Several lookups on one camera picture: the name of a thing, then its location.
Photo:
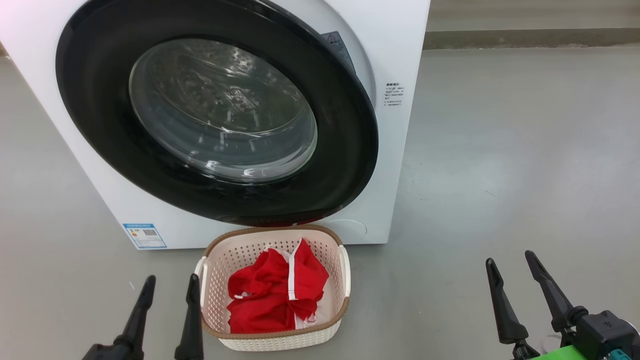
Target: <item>front-loading washing machine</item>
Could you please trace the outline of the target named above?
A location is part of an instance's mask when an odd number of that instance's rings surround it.
[[[0,42],[138,249],[305,223],[386,243],[428,10],[5,1]]]

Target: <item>red garment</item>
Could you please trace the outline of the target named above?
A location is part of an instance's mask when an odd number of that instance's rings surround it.
[[[290,257],[281,252],[266,249],[253,265],[229,278],[231,333],[294,330],[296,316],[304,320],[298,323],[315,321],[329,274],[304,239]]]

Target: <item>white basket handle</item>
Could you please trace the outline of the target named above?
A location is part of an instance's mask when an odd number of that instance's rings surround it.
[[[200,279],[200,307],[204,306],[204,288],[207,285],[207,274],[209,273],[207,266],[207,257],[203,256],[196,264],[196,269],[193,271],[194,274],[198,276]]]
[[[349,262],[347,249],[345,249],[343,245],[340,245],[340,265],[342,265],[344,296],[348,297],[351,294],[351,263]]]

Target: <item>white plastic basket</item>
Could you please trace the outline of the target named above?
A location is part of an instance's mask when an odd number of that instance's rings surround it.
[[[324,296],[318,306],[331,313],[331,320],[299,330],[231,334],[227,310],[232,301],[227,291],[229,277],[253,264],[266,247],[291,252],[300,238],[308,242],[329,273]],[[346,249],[333,231],[317,225],[245,229],[224,234],[207,247],[194,273],[200,276],[203,328],[228,348],[239,351],[287,350],[328,341],[340,327],[351,292],[351,268]]]

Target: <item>concrete floor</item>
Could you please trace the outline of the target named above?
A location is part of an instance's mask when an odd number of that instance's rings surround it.
[[[531,249],[577,305],[640,323],[640,49],[424,53],[389,244],[349,248],[330,342],[207,359],[507,359],[484,261],[538,347]],[[80,359],[158,278],[147,359],[180,340],[199,250],[134,250],[33,94],[0,60],[0,358]]]

